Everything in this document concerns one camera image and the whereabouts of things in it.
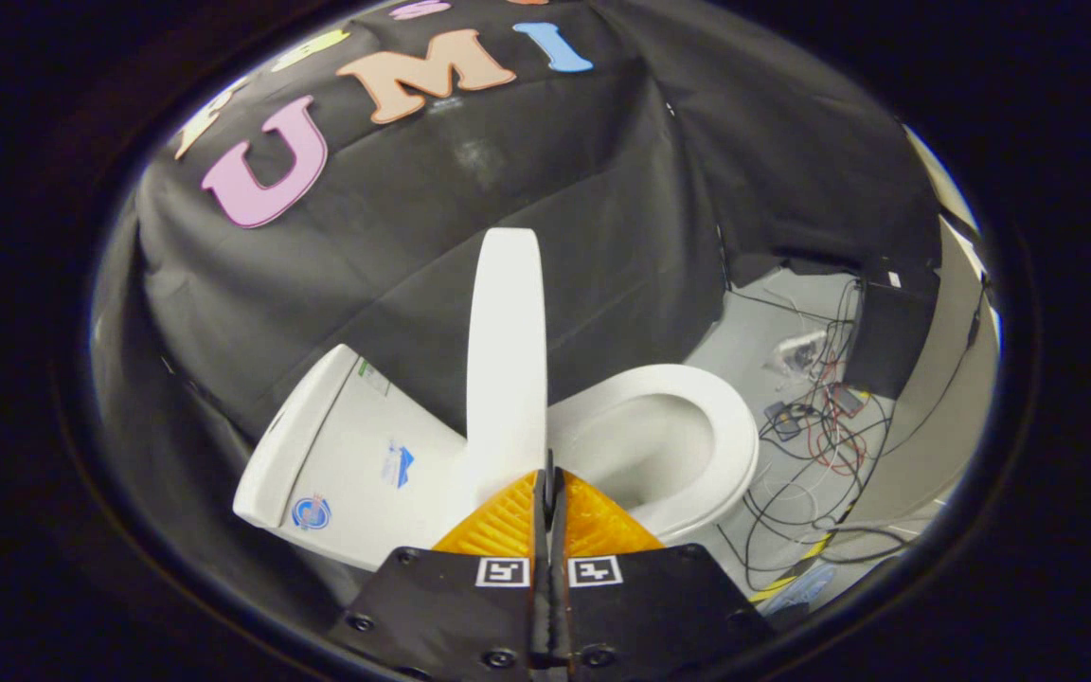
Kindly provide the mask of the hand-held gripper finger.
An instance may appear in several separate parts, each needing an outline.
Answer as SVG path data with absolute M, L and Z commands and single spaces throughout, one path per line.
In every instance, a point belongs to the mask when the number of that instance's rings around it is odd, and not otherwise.
M 437 547 L 397 547 L 332 629 L 388 679 L 531 681 L 550 655 L 551 470 L 508 484 Z
M 777 630 L 703 545 L 663 545 L 551 467 L 551 653 L 570 681 L 710 681 Z

